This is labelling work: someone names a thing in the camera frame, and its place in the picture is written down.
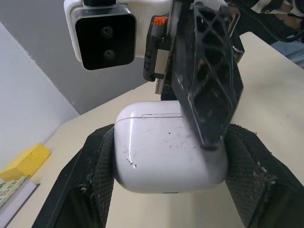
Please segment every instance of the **camera lens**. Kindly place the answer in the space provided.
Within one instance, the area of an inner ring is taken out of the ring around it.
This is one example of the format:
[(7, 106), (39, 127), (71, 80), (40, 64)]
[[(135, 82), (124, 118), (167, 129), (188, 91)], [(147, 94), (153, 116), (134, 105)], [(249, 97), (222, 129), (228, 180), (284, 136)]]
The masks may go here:
[(115, 58), (115, 53), (113, 50), (106, 50), (104, 52), (104, 58), (106, 60), (113, 60)]
[(106, 39), (109, 39), (113, 36), (113, 29), (111, 26), (104, 26), (102, 29), (101, 29), (101, 35), (106, 38)]

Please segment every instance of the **black camera face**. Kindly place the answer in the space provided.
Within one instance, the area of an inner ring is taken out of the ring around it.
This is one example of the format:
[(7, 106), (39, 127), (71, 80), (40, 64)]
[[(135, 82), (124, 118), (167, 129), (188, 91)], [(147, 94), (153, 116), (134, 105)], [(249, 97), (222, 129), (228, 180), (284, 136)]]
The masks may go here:
[(87, 70), (116, 67), (133, 61), (136, 19), (132, 14), (81, 18), (75, 29)]

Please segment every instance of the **book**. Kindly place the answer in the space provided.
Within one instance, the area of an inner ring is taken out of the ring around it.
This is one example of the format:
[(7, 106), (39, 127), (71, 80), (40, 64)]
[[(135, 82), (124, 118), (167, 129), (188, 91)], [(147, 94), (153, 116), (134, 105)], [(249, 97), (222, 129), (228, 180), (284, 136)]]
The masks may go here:
[(0, 185), (0, 228), (5, 228), (36, 189), (28, 176)]

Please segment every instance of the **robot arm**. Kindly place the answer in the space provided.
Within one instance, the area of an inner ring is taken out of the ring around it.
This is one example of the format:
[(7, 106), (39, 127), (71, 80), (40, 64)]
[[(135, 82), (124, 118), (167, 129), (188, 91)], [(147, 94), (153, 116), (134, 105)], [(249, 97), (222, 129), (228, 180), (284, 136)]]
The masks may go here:
[[(300, 0), (231, 2), (257, 20), (263, 12), (304, 12)], [(238, 17), (224, 0), (65, 0), (64, 8), (76, 58), (86, 69), (144, 57), (143, 76), (157, 79), (162, 100), (178, 99), (201, 146), (219, 147), (243, 90)]]

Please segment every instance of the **gray wall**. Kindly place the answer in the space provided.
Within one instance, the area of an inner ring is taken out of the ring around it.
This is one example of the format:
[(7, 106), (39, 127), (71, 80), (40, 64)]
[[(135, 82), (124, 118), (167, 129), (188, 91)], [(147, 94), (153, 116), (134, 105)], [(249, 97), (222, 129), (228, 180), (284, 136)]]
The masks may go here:
[(79, 114), (0, 23), (0, 170)]
[(142, 85), (142, 59), (94, 72), (83, 69), (74, 55), (63, 2), (2, 0), (0, 22), (80, 114)]

